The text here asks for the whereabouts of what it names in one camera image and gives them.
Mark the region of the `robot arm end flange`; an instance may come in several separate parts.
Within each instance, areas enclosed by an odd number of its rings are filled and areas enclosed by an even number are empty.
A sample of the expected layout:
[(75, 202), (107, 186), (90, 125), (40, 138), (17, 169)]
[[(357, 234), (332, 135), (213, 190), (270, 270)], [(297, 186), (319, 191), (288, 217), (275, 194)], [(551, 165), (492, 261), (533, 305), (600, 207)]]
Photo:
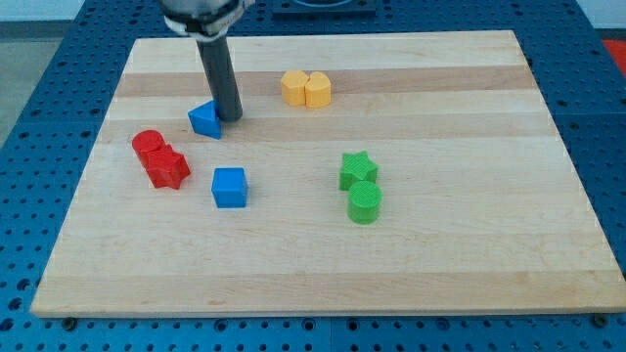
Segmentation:
[(255, 3), (254, 0), (158, 0), (165, 24), (181, 36), (211, 42), (228, 29)]

